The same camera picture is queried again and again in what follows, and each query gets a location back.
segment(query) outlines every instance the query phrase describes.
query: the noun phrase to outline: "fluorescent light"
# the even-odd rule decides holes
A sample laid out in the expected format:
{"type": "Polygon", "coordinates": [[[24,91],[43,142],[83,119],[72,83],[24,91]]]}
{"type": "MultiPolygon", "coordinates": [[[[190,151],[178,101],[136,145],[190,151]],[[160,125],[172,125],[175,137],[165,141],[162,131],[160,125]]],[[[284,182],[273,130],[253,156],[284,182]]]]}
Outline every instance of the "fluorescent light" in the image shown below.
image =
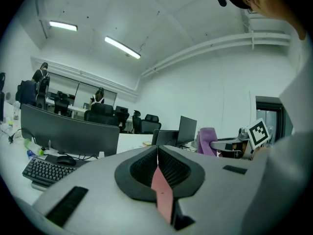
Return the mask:
{"type": "Polygon", "coordinates": [[[50,21],[50,25],[53,27],[63,28],[63,29],[69,29],[73,31],[77,31],[77,25],[73,24],[67,24],[67,23],[61,23],[56,21],[50,21]]]}
{"type": "Polygon", "coordinates": [[[107,43],[111,44],[111,45],[114,45],[115,47],[118,47],[119,49],[125,51],[126,53],[128,53],[129,55],[133,56],[134,58],[137,58],[139,59],[141,56],[133,51],[132,49],[128,48],[127,46],[121,44],[120,42],[110,38],[110,37],[105,37],[104,39],[107,43]]]}

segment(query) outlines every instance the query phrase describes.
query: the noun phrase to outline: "ceiling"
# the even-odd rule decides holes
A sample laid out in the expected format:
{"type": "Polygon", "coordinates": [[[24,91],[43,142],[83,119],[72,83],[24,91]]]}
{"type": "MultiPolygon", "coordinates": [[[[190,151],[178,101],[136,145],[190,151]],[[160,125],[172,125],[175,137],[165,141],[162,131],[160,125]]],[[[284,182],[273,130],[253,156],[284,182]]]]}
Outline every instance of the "ceiling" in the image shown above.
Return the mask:
{"type": "Polygon", "coordinates": [[[245,33],[241,10],[217,0],[38,0],[39,18],[75,24],[77,32],[47,31],[46,45],[88,55],[140,74],[196,44],[245,33]],[[142,57],[127,57],[104,41],[110,36],[142,57]]]}

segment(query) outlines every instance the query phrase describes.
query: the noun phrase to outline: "keyboard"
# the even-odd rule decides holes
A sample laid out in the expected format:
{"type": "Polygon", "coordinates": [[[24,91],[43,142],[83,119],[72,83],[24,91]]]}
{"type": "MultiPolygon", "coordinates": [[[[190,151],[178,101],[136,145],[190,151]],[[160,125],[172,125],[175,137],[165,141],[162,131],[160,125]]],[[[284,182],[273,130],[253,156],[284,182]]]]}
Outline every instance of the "keyboard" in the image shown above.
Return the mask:
{"type": "Polygon", "coordinates": [[[54,164],[34,157],[31,161],[29,161],[22,174],[25,178],[28,178],[36,183],[50,186],[60,181],[76,169],[77,167],[75,166],[54,164]]]}

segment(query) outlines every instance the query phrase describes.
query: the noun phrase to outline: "computer mouse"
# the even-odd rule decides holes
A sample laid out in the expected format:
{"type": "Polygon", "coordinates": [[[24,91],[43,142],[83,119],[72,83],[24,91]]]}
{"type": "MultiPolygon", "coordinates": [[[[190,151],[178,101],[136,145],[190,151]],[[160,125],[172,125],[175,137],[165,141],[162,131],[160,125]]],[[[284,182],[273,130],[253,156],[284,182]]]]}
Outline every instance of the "computer mouse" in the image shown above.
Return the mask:
{"type": "Polygon", "coordinates": [[[71,166],[75,166],[76,165],[76,161],[69,157],[69,156],[60,156],[57,158],[57,163],[58,164],[63,164],[63,165],[71,165],[71,166]]]}

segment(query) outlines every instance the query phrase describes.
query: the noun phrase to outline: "person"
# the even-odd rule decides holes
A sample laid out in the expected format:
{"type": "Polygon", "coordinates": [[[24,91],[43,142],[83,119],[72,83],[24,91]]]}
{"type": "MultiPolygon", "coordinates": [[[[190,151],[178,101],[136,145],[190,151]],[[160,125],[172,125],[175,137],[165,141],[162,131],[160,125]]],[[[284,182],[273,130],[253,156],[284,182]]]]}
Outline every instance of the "person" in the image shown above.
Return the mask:
{"type": "Polygon", "coordinates": [[[306,30],[291,8],[283,0],[230,0],[235,6],[273,19],[285,20],[297,31],[299,39],[306,38],[306,30]]]}
{"type": "Polygon", "coordinates": [[[39,70],[36,70],[31,81],[36,82],[36,83],[39,82],[43,76],[48,75],[47,69],[48,69],[48,63],[45,62],[41,65],[39,70]]]}
{"type": "Polygon", "coordinates": [[[103,88],[99,88],[96,94],[92,95],[89,105],[92,106],[95,103],[104,104],[104,89],[103,88]]]}

